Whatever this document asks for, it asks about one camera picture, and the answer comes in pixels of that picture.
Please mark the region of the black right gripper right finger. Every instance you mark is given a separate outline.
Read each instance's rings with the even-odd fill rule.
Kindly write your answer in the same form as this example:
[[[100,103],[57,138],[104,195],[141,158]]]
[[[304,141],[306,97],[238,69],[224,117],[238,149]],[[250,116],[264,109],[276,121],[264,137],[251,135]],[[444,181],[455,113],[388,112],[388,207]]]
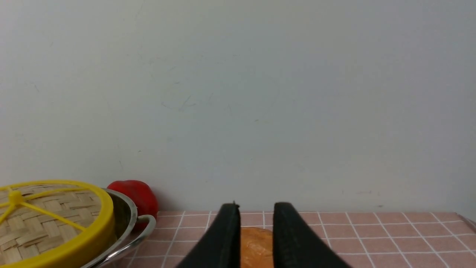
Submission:
[[[275,268],[349,268],[306,224],[290,202],[276,202],[273,212]]]

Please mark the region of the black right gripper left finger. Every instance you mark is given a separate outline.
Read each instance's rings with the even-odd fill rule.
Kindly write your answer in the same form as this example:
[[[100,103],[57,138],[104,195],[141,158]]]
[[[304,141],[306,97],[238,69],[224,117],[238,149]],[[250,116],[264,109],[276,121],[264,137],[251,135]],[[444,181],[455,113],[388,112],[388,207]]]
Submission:
[[[204,236],[177,267],[240,268],[240,231],[239,205],[221,205]]]

